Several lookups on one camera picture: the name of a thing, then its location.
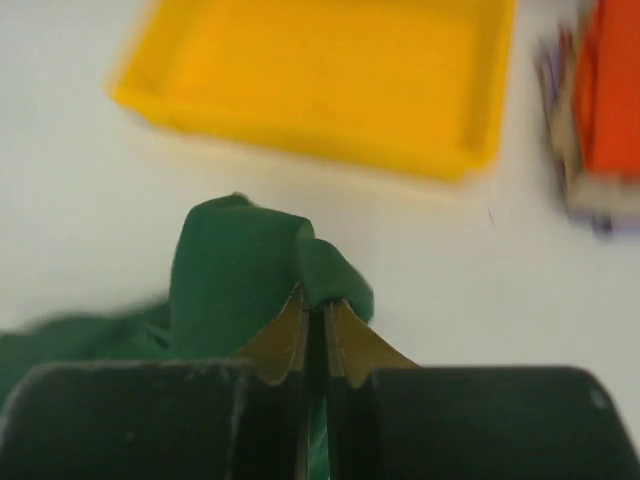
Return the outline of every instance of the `white table surface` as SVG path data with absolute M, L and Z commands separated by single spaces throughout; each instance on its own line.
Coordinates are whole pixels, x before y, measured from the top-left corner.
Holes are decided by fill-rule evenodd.
M 523 0 L 495 168 L 451 187 L 155 131 L 104 94 L 141 1 L 0 1 L 0 329 L 166 292 L 182 221 L 245 192 L 307 216 L 430 365 L 570 364 L 640 439 L 640 239 L 568 223 L 532 55 L 571 1 Z

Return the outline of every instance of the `yellow plastic container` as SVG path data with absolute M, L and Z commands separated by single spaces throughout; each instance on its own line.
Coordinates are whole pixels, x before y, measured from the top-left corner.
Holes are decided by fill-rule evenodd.
M 163 0 L 112 88 L 154 124 L 454 180 L 496 154 L 515 0 Z

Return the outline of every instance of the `orange box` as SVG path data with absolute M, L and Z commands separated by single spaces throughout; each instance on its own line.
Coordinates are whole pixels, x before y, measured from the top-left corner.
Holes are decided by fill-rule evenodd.
M 603 0 L 594 10 L 574 113 L 589 173 L 640 177 L 640 0 Z

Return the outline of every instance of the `green fabric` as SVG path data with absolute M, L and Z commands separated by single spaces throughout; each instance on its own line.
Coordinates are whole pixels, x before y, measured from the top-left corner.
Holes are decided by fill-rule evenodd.
M 36 364 L 64 360 L 223 358 L 280 312 L 297 283 L 312 308 L 346 298 L 364 320 L 373 293 L 301 217 L 235 194 L 196 206 L 176 248 L 169 298 L 115 318 L 51 320 L 27 335 L 0 337 L 0 404 Z M 313 420 L 312 478 L 328 477 L 323 408 Z

